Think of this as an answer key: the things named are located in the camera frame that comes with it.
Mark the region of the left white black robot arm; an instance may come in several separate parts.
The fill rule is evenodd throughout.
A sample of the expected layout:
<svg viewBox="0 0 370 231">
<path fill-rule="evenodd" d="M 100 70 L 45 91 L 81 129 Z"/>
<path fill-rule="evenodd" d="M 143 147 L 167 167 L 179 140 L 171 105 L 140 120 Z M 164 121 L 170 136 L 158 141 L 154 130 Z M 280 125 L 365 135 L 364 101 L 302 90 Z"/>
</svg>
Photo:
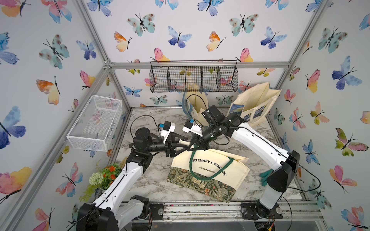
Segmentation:
<svg viewBox="0 0 370 231">
<path fill-rule="evenodd" d="M 120 231 L 133 220 L 147 220 L 152 225 L 152 211 L 149 199 L 133 196 L 124 206 L 121 204 L 135 182 L 145 173 L 154 154 L 164 152 L 168 157 L 175 157 L 181 151 L 190 149 L 187 137 L 177 134 L 175 124 L 165 121 L 158 125 L 160 135 L 148 128 L 139 128 L 135 132 L 131 153 L 119 176 L 108 189 L 93 203 L 84 204 L 78 211 L 78 218 L 71 223 L 77 231 Z"/>
</svg>

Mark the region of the cream bag green handles floral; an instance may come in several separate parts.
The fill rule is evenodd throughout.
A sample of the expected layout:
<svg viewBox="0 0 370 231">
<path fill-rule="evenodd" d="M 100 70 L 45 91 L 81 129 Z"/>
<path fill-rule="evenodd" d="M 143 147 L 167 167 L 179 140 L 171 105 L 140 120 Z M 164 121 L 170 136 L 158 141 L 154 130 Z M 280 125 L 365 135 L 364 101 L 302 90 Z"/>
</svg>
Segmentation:
<svg viewBox="0 0 370 231">
<path fill-rule="evenodd" d="M 173 159 L 167 181 L 229 203 L 250 172 L 248 160 L 215 149 L 184 151 Z"/>
</svg>

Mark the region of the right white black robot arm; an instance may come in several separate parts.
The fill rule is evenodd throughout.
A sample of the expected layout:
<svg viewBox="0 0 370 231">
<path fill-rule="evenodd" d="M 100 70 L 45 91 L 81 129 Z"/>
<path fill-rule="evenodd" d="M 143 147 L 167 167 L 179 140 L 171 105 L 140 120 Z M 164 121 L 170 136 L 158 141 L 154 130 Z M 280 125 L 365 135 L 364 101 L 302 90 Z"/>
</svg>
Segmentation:
<svg viewBox="0 0 370 231">
<path fill-rule="evenodd" d="M 260 156 L 272 169 L 267 178 L 267 185 L 260 199 L 242 208 L 242 217 L 248 220 L 259 218 L 281 218 L 277 209 L 278 201 L 290 188 L 290 184 L 300 167 L 300 155 L 296 151 L 288 152 L 264 138 L 236 113 L 224 116 L 216 106 L 212 105 L 202 113 L 209 124 L 202 130 L 194 120 L 187 120 L 183 131 L 193 133 L 187 150 L 207 150 L 210 142 L 219 136 L 237 140 Z"/>
</svg>

